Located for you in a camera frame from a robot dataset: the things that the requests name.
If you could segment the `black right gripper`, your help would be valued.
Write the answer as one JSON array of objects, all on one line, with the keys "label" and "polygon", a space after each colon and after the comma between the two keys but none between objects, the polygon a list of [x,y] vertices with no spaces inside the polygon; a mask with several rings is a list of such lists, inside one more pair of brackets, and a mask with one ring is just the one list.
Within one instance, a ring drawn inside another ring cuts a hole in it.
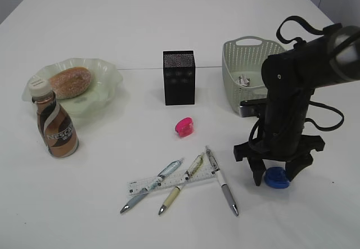
[{"label": "black right gripper", "polygon": [[295,115],[295,122],[286,127],[286,132],[280,138],[274,132],[267,132],[264,112],[258,117],[256,126],[260,130],[256,138],[235,145],[233,153],[236,161],[248,158],[256,186],[260,186],[266,166],[263,159],[287,162],[285,174],[288,181],[294,178],[306,167],[311,166],[313,157],[311,150],[323,151],[325,142],[319,135],[303,135],[303,128],[308,108],[303,107]]}]

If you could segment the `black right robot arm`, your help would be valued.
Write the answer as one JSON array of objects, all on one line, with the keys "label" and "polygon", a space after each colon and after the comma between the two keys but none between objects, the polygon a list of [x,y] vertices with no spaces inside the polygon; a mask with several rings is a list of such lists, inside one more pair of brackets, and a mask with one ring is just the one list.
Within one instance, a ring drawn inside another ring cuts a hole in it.
[{"label": "black right robot arm", "polygon": [[335,24],[311,42],[298,39],[293,49],[270,55],[261,73],[267,97],[242,104],[257,121],[248,141],[233,149],[237,161],[247,159],[255,185],[265,161],[283,162],[291,181],[313,163],[312,151],[324,149],[320,136],[303,134],[308,107],[317,88],[359,80],[359,27]]}]

